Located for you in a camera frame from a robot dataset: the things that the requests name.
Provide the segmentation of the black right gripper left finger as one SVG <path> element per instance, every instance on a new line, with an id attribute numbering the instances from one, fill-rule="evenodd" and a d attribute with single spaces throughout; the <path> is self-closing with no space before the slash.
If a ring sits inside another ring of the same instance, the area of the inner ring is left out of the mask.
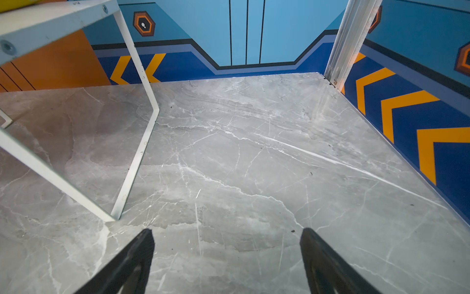
<path id="1" fill-rule="evenodd" d="M 149 280 L 154 249 L 152 230 L 142 230 L 76 292 L 78 294 L 143 294 Z"/>

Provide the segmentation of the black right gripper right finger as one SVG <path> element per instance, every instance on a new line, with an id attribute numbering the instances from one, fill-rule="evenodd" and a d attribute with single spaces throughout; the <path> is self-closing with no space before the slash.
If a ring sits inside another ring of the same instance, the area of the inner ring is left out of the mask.
<path id="1" fill-rule="evenodd" d="M 336 253 L 313 229 L 303 229 L 300 247 L 311 293 L 379 293 L 372 284 Z"/>

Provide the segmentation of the yellow spaghetti pack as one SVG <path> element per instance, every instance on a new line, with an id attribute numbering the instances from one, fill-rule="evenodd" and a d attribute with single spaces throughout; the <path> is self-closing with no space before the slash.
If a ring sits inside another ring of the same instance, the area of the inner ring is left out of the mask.
<path id="1" fill-rule="evenodd" d="M 40 2 L 40 0 L 0 0 L 0 12 L 8 12 L 28 7 Z"/>

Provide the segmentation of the white metal shelf rack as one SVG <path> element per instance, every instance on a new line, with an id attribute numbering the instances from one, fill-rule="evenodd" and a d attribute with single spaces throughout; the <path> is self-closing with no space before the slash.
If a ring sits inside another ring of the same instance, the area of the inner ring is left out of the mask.
<path id="1" fill-rule="evenodd" d="M 1 126 L 1 148 L 105 222 L 121 218 L 160 112 L 120 7 L 117 1 L 65 1 L 32 5 L 1 13 L 1 64 L 41 49 L 110 16 L 115 18 L 153 109 L 111 212 L 106 212 L 36 153 L 11 136 L 6 127 L 11 125 L 12 120 L 4 112 L 1 113 L 1 117 L 5 120 Z"/>

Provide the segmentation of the aluminium corner post right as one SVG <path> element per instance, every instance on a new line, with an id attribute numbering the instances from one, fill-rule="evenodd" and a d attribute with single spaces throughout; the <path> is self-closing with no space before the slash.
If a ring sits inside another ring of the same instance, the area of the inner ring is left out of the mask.
<path id="1" fill-rule="evenodd" d="M 343 89 L 381 3 L 382 0 L 348 2 L 324 74 L 337 90 Z"/>

